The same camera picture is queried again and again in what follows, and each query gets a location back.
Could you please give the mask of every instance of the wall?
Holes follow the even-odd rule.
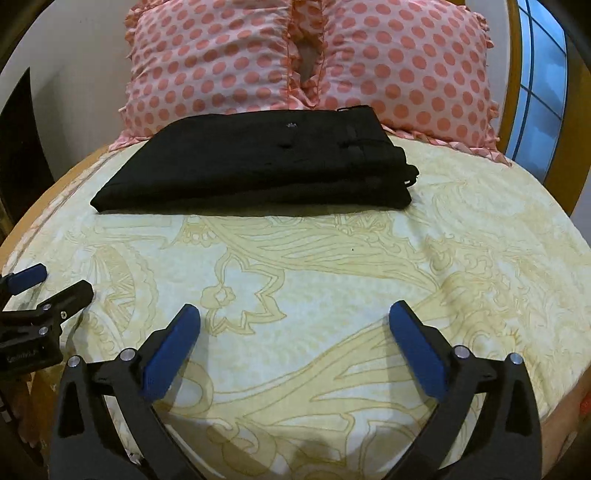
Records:
[[[579,197],[570,219],[587,240],[587,243],[591,245],[591,170],[589,170],[583,193]]]
[[[0,109],[31,67],[35,118],[55,178],[122,129],[130,62],[123,21],[135,0],[55,0],[0,74]]]
[[[509,11],[506,0],[466,0],[466,6],[473,12],[485,16],[491,28],[489,35],[495,44],[487,52],[488,77],[491,82],[491,94],[499,103],[501,116],[493,121],[493,127],[499,131],[500,120],[505,104],[505,93],[509,79],[509,61],[511,59],[511,35],[509,34]]]

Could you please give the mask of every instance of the pink polka dot pillow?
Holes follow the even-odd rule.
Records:
[[[323,54],[304,85],[315,108],[371,105],[401,136],[505,161],[481,15],[444,0],[323,0],[322,12]]]
[[[142,0],[125,21],[132,77],[110,149],[190,115],[305,108],[292,14],[291,0]]]

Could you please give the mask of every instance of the mattress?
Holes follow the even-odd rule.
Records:
[[[90,281],[95,300],[61,337],[66,358],[90,362],[140,346],[184,303],[197,306],[202,333],[155,408],[208,478],[382,478],[436,405],[388,329],[401,299],[452,345],[495,359],[521,353],[547,420],[591,363],[591,249],[518,165],[392,142],[421,171],[403,212],[98,215],[90,199],[143,144],[103,156],[9,256],[3,274],[43,262],[49,277],[8,308]],[[61,369],[38,376],[55,389]]]

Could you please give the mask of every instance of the bolt head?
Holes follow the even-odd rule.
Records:
[[[523,363],[523,357],[515,352],[509,355],[509,360],[515,365],[521,365]]]
[[[68,367],[76,367],[80,363],[80,357],[78,355],[71,356],[68,360]]]
[[[470,350],[468,349],[468,347],[465,347],[463,345],[455,346],[453,348],[453,353],[454,355],[456,355],[456,357],[461,358],[462,360],[465,360],[470,356]]]
[[[132,348],[126,348],[119,354],[119,358],[121,358],[124,362],[129,362],[135,357],[135,350]]]

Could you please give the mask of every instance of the bed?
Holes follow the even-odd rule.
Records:
[[[520,166],[391,139],[421,171],[404,212],[97,215],[89,200],[144,144],[94,155],[2,246],[3,274],[39,261],[50,272],[8,307],[87,279],[95,301],[61,339],[66,358],[98,361],[139,346],[193,303],[202,334],[156,408],[208,478],[380,478],[434,408],[385,323],[405,299],[452,345],[523,354],[546,471],[591,387],[589,246]],[[35,376],[37,411],[49,408],[61,369]],[[449,462],[481,405],[476,397]]]

